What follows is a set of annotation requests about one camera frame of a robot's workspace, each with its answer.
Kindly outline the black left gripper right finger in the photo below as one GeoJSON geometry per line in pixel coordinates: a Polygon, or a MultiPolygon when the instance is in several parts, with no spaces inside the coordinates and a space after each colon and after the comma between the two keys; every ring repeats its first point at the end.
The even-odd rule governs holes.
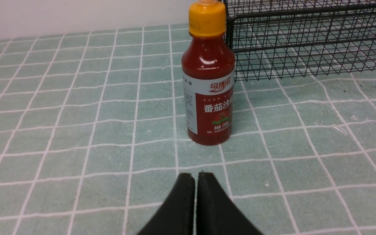
{"type": "Polygon", "coordinates": [[[200,172],[197,181],[197,235],[261,235],[224,192],[214,174],[200,172]]]}

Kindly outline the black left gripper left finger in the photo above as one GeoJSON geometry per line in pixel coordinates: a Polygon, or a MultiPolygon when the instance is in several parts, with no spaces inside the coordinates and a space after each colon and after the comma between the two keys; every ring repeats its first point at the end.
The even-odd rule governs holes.
{"type": "Polygon", "coordinates": [[[189,173],[180,173],[158,211],[139,235],[192,235],[196,183],[189,173]]]}

